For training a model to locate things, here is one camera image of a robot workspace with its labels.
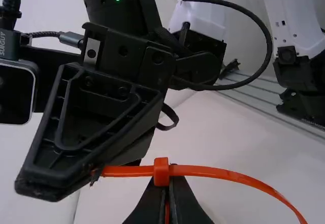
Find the orange zip tie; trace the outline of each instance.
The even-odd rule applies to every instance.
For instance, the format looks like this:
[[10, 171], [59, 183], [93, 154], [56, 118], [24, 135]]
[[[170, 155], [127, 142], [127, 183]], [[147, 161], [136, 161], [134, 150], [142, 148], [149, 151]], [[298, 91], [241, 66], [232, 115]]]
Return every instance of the orange zip tie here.
[[241, 173], [228, 171], [225, 169], [202, 167], [202, 166], [186, 166], [186, 165], [169, 165], [168, 158], [156, 158], [154, 166], [140, 167], [105, 167], [102, 171], [102, 177], [154, 177], [156, 186], [168, 186], [169, 177], [173, 176], [195, 176], [217, 178], [232, 182], [241, 183], [246, 186], [257, 188], [281, 201], [289, 207], [297, 216], [300, 224], [307, 224], [302, 214], [277, 190], [267, 184], [243, 175]]

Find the cable connector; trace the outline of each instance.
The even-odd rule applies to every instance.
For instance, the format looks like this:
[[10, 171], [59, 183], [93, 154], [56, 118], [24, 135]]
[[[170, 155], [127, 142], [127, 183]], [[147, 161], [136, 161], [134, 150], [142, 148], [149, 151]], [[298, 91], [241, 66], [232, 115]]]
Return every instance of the cable connector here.
[[229, 73], [233, 72], [234, 70], [238, 70], [238, 66], [240, 63], [237, 59], [234, 59], [232, 62], [230, 62], [225, 68], [222, 70], [222, 72], [219, 75], [219, 79], [222, 80], [225, 78]]
[[59, 32], [59, 40], [65, 45], [79, 49], [81, 49], [83, 45], [83, 35], [76, 34], [74, 32]]

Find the screw hole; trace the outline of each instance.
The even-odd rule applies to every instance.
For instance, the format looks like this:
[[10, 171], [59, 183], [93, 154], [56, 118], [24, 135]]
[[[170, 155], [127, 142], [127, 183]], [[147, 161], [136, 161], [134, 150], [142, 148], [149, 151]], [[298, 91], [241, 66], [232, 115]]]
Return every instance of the screw hole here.
[[87, 139], [86, 136], [83, 136], [83, 135], [80, 135], [80, 134], [77, 137], [78, 137], [79, 143], [81, 143], [82, 141], [85, 141]]
[[89, 58], [95, 58], [96, 57], [96, 51], [90, 49], [87, 51], [87, 55]]
[[127, 56], [128, 50], [127, 50], [127, 48], [125, 46], [120, 46], [120, 48], [118, 49], [118, 53], [121, 56]]
[[153, 54], [152, 60], [156, 65], [160, 65], [164, 62], [164, 56], [161, 53], [156, 52]]
[[120, 96], [126, 97], [128, 95], [128, 93], [129, 93], [129, 90], [126, 87], [120, 87], [118, 89], [118, 93], [119, 93]]
[[84, 81], [86, 87], [92, 87], [94, 82], [93, 79], [89, 76], [85, 77], [85, 81]]

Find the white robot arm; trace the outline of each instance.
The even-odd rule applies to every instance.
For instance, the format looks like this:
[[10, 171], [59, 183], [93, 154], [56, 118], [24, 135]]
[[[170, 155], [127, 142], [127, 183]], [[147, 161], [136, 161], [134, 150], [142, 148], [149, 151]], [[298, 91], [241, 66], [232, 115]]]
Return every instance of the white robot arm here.
[[[264, 1], [273, 34], [273, 38], [265, 35], [267, 50], [268, 53], [272, 53], [270, 47], [274, 43], [275, 73], [279, 84], [288, 88], [287, 92], [281, 95], [283, 104], [277, 109], [289, 116], [313, 124], [325, 125], [325, 110], [323, 109], [325, 104], [325, 79], [323, 79], [325, 35], [318, 23], [313, 0]], [[258, 23], [252, 15], [248, 16]], [[170, 22], [170, 32], [182, 32], [185, 23], [190, 31], [210, 37], [215, 42], [223, 42], [226, 32], [225, 7], [222, 4], [218, 6], [178, 0]], [[264, 63], [259, 71], [266, 68], [265, 64], [267, 66], [268, 62]], [[260, 74], [261, 72], [256, 72], [255, 78]], [[213, 86], [204, 88], [217, 90]]]
[[294, 46], [297, 56], [314, 58], [325, 50], [313, 0], [264, 0], [274, 42], [274, 55], [279, 47]]
[[190, 30], [222, 41], [225, 34], [225, 9], [219, 5], [178, 0], [169, 30], [176, 33], [182, 29], [183, 23], [188, 22]]

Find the screw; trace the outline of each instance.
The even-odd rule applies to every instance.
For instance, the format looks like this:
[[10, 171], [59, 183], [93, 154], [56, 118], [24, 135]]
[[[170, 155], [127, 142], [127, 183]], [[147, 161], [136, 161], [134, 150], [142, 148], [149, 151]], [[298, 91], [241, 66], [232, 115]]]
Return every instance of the screw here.
[[155, 52], [152, 55], [152, 60], [155, 64], [160, 65], [164, 62], [164, 56], [159, 52]]
[[125, 97], [125, 96], [128, 95], [128, 89], [126, 87], [120, 87], [118, 89], [118, 93], [119, 93], [120, 96]]
[[92, 87], [92, 85], [93, 85], [93, 79], [92, 79], [91, 77], [87, 76], [87, 77], [85, 78], [85, 85], [86, 85], [87, 87]]
[[290, 59], [291, 59], [291, 53], [290, 52], [284, 52], [282, 54], [282, 59], [285, 60], [285, 61], [290, 61]]

